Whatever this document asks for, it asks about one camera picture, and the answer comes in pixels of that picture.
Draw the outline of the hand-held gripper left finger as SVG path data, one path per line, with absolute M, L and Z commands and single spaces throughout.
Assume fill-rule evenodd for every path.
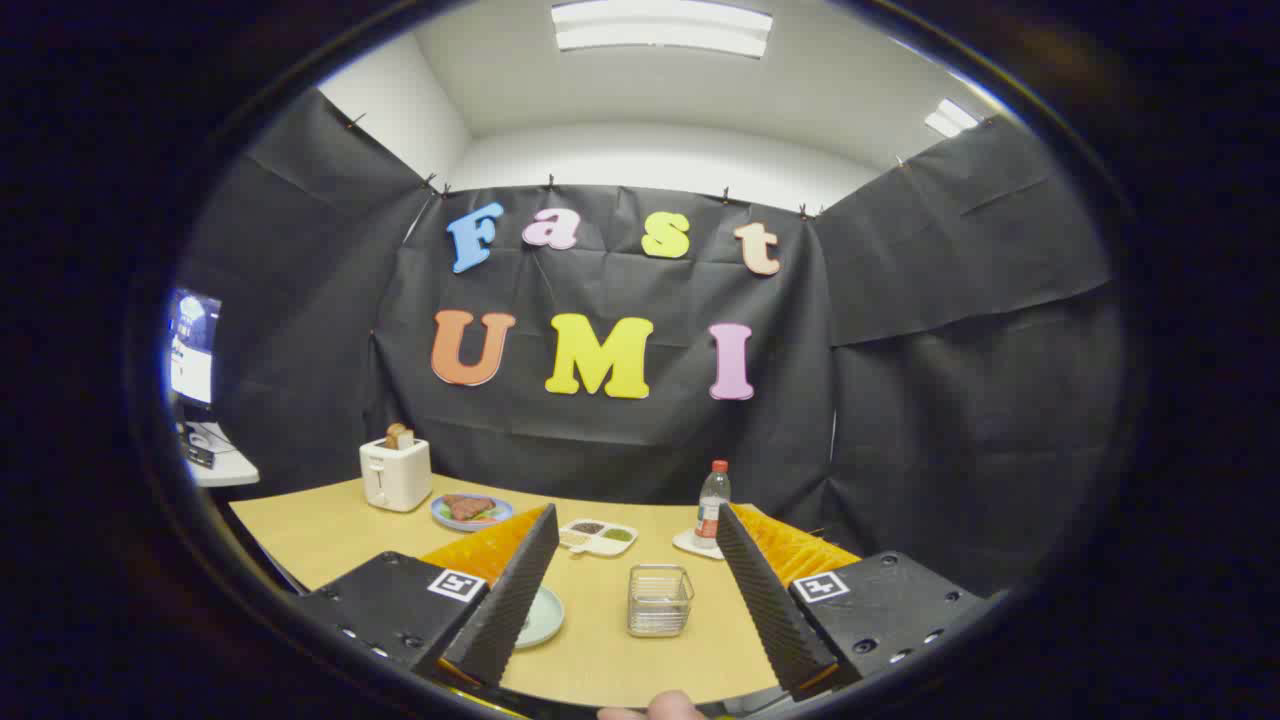
M 314 624 L 417 676 L 500 683 L 558 544 L 554 503 L 415 559 L 384 551 L 292 603 Z

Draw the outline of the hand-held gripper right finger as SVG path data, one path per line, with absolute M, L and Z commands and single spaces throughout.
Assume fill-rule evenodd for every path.
M 858 557 L 748 505 L 721 505 L 717 543 L 796 701 L 928 653 L 993 603 L 904 552 Z

